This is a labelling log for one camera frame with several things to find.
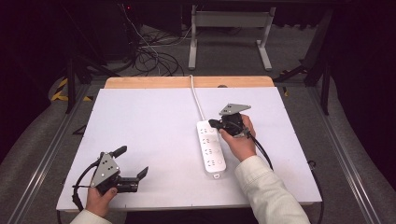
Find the hand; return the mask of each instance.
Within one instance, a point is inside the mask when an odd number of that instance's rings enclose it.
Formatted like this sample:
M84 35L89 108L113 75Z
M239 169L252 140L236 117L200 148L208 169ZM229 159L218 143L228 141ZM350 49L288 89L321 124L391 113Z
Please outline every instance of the hand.
M101 195L97 188L88 188L86 210L99 217L105 217L108 213L108 204L117 195L117 189L109 189L105 195Z
M253 129L253 124L251 123L250 118L246 115L242 115L242 121L250 130L250 133L256 137L256 132ZM221 134L221 137L227 142L231 152L238 160L244 161L245 159L256 155L256 146L254 145L254 142L251 138L248 139L246 136L234 138L223 129L220 129L219 133Z

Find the white tabletop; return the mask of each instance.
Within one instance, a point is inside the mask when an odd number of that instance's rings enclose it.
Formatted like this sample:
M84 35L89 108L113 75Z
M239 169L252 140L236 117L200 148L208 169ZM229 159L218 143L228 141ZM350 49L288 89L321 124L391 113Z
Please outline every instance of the white tabletop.
M196 93L206 119L220 119L219 111L228 103L251 105L242 113L250 116L275 173L298 202L321 202L277 88L199 88ZM199 120L188 88L100 90L57 210L77 211L71 195L78 177L100 152L121 146L128 147L115 159L122 177L135 177L146 166L149 169L137 193L120 193L112 200L113 210L248 206L233 174L239 162L221 137L227 169L220 179L205 173L196 131ZM81 185L89 184L92 173L87 173ZM78 193L85 204L87 190Z

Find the white sleeve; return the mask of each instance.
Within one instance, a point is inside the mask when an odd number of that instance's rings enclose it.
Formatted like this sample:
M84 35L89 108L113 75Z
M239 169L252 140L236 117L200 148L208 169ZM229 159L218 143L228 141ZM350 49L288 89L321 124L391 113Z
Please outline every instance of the white sleeve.
M70 224L111 224L88 210L82 210Z
M260 224L309 224L303 208L262 158L245 159L236 167L235 175Z

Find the white power strip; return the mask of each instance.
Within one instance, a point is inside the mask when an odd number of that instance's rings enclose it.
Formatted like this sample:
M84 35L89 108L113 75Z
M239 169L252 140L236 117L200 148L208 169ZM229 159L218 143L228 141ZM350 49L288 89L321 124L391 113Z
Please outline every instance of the white power strip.
M210 127L207 120L198 121L197 130L205 169L210 175L213 175L215 179L218 179L226 168L218 131Z

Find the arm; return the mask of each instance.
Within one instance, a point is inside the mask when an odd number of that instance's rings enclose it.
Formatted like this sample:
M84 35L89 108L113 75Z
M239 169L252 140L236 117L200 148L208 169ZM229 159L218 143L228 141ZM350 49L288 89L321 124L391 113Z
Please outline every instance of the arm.
M108 204L116 195L116 188L109 189L103 196L97 188L88 188L86 208L73 219L71 224L111 224L104 217L108 213Z
M255 136L249 117L242 115L242 119ZM256 155L253 141L246 137L233 138L224 130L219 132L241 161L235 175L259 223L309 223L303 208L287 191L283 181Z

